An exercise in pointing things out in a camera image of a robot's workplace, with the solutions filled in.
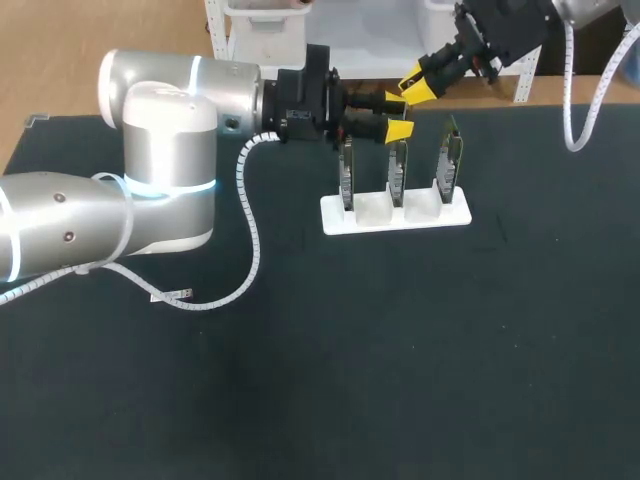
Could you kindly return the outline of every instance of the white holder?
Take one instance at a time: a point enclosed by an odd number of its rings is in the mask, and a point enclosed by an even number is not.
[[[451,204],[443,204],[436,180],[431,188],[405,190],[404,207],[393,206],[389,184],[386,191],[356,193],[354,211],[344,209],[341,195],[320,200],[322,225],[327,235],[415,230],[469,225],[471,211],[464,191],[456,187]]]

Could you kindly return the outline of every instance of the cable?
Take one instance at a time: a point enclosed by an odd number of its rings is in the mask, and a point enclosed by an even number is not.
[[[238,156],[238,164],[236,167],[236,187],[238,189],[238,196],[240,197],[240,204],[242,205],[242,210],[244,211],[244,215],[247,219],[247,224],[249,225],[249,233],[251,234],[251,246],[253,249],[253,258],[251,260],[251,267],[249,269],[249,273],[247,274],[247,278],[240,285],[235,292],[227,295],[220,300],[216,300],[214,302],[209,303],[188,303],[182,302],[180,300],[175,300],[165,293],[158,290],[153,285],[149,284],[147,281],[142,279],[140,276],[133,273],[128,268],[123,267],[117,263],[112,263],[109,265],[104,265],[102,268],[106,268],[107,270],[111,270],[112,272],[116,272],[123,277],[131,280],[133,283],[138,285],[143,290],[146,290],[148,293],[153,295],[154,297],[162,300],[164,303],[171,305],[172,307],[179,308],[181,310],[189,310],[189,311],[204,311],[204,310],[214,310],[216,308],[223,307],[237,298],[239,298],[244,292],[246,292],[253,281],[256,278],[258,273],[258,267],[260,266],[260,236],[258,235],[258,227],[256,225],[255,218],[253,216],[253,212],[251,211],[251,205],[249,205],[249,199],[247,198],[247,193],[244,186],[244,169],[247,162],[247,158],[249,156],[249,152],[256,146],[265,142],[277,142],[280,141],[278,135],[275,133],[263,133],[261,135],[256,135],[252,139],[250,139],[247,143],[245,143],[244,147],[240,151],[240,155]]]
[[[249,269],[249,273],[247,274],[247,278],[244,280],[242,285],[240,285],[240,287],[238,287],[236,291],[231,293],[230,295],[227,295],[226,297],[220,300],[216,300],[214,302],[209,302],[209,303],[195,304],[195,303],[181,302],[161,292],[156,287],[154,287],[153,285],[145,281],[143,278],[141,278],[139,275],[133,273],[131,270],[129,270],[126,267],[123,267],[120,264],[109,263],[107,265],[100,265],[100,262],[97,262],[95,264],[87,263],[87,264],[79,265],[75,267],[63,268],[55,272],[47,273],[46,275],[36,278],[35,280],[31,280],[30,282],[27,282],[26,284],[20,287],[16,287],[0,295],[0,305],[4,305],[17,298],[20,298],[23,295],[26,295],[27,293],[30,293],[48,283],[53,282],[54,280],[57,280],[58,278],[68,275],[69,273],[84,272],[86,270],[90,270],[94,268],[94,266],[96,265],[100,266],[100,268],[105,268],[107,270],[111,270],[112,272],[122,275],[123,277],[132,281],[133,283],[138,285],[140,288],[142,288],[143,290],[146,290],[148,293],[158,298],[159,300],[163,301],[164,303],[171,305],[172,307],[179,308],[181,310],[189,310],[189,311],[213,310],[233,302],[249,289],[249,287],[255,280],[255,277],[258,273],[258,267],[260,266],[260,236],[258,235],[258,227],[256,225],[253,212],[251,211],[251,205],[249,204],[249,199],[247,198],[247,193],[245,190],[245,185],[244,185],[245,165],[246,165],[249,153],[256,145],[259,145],[265,142],[277,142],[279,140],[280,138],[278,138],[278,135],[272,132],[256,135],[253,138],[251,138],[249,141],[247,141],[247,143],[245,143],[244,147],[240,151],[240,155],[238,156],[238,163],[236,167],[236,187],[238,189],[240,204],[242,205],[242,210],[244,211],[244,215],[247,219],[247,224],[249,226],[249,232],[251,234],[251,246],[253,250],[253,258],[251,260],[251,267]],[[123,237],[125,235],[126,236],[131,235],[131,232],[129,232],[127,235],[127,231],[129,230],[129,226],[133,224],[133,221],[131,220],[131,222],[129,222],[128,220],[127,220],[127,224],[125,224],[125,232],[123,234]]]
[[[577,142],[574,142],[573,140],[573,126],[571,121],[571,91],[573,84],[573,57],[575,46],[573,38],[573,27],[570,23],[565,22],[564,31],[567,42],[566,63],[564,69],[563,100],[564,141],[567,145],[567,148],[571,152],[579,152],[585,147],[585,145],[591,138],[593,129],[596,125],[596,120],[598,119],[598,114],[600,113],[600,107],[602,107],[602,102],[604,101],[607,90],[611,85],[616,70],[620,66],[620,63],[622,63],[622,60],[624,60],[633,44],[638,40],[638,38],[640,38],[640,24],[636,25],[627,34],[627,36],[622,40],[622,42],[614,52],[611,60],[609,60],[609,63],[607,64],[607,67],[602,74],[602,78],[600,78],[598,87],[596,88],[596,92],[593,96],[593,101],[591,103],[591,107],[589,108],[589,113],[587,114],[587,119],[585,121],[582,134],[580,135],[580,138]]]

